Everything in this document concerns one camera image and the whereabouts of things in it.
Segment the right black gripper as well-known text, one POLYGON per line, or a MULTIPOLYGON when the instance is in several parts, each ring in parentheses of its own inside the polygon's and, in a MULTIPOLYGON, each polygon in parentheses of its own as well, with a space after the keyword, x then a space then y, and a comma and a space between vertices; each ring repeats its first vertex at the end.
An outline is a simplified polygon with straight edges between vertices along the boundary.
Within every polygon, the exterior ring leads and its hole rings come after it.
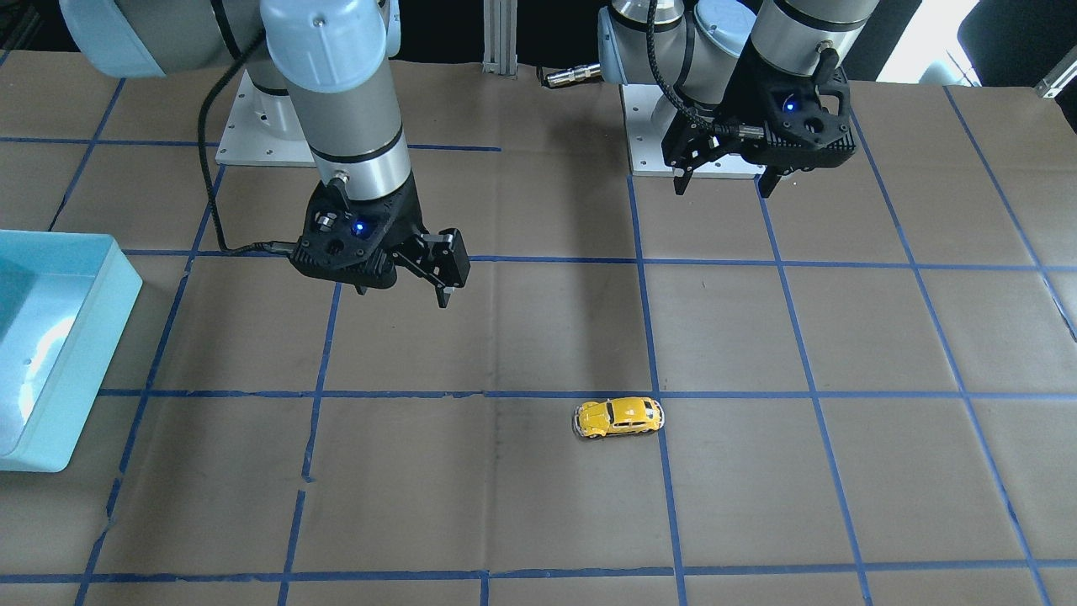
POLYGON ((401 194, 405 205, 394 226, 403 227, 404 238, 390 249, 390 256, 395 264, 433 284, 438 306, 447 308, 454 288, 468 283, 470 257, 463 234, 459 229, 438 232, 426 229, 414 180, 406 181, 401 194))

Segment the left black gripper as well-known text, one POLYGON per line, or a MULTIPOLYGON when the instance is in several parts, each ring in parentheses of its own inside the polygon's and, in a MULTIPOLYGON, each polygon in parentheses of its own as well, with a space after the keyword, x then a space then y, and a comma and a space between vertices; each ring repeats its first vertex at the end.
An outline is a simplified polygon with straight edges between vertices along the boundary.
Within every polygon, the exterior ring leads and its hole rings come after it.
MULTIPOLYGON (((661 91, 676 111, 663 135, 661 152, 665 165, 673 168, 673 187, 677 196, 686 193, 696 169, 738 152, 744 141, 758 138, 756 125, 707 119, 672 86, 663 84, 661 91)), ((786 168, 765 168, 757 179, 759 196, 769 199, 785 177, 786 168)))

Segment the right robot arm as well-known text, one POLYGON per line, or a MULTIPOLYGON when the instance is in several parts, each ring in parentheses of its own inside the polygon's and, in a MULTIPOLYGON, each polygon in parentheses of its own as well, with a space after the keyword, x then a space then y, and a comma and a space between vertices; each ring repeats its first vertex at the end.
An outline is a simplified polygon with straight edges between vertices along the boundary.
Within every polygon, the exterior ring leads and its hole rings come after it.
POLYGON ((61 1, 78 50, 118 79, 166 77, 222 66, 197 123, 199 164, 218 246, 228 256, 282 256, 311 279, 358 293, 391 288, 398 268, 424 279, 440 307, 468 280, 458 229, 429 231, 390 59, 395 3, 389 1, 61 1), (320 181, 296 242, 228 246, 205 150, 205 122, 246 64, 269 62, 268 95, 284 97, 320 181))

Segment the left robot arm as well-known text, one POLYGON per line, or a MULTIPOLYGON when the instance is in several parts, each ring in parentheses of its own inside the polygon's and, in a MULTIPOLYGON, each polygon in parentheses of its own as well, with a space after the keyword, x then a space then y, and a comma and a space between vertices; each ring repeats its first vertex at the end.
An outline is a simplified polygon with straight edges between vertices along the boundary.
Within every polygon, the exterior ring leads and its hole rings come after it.
POLYGON ((672 115, 662 161, 684 194, 727 155, 761 166, 768 197, 798 170, 854 157, 843 62, 875 1, 609 1, 597 15, 602 77, 657 86, 672 115))

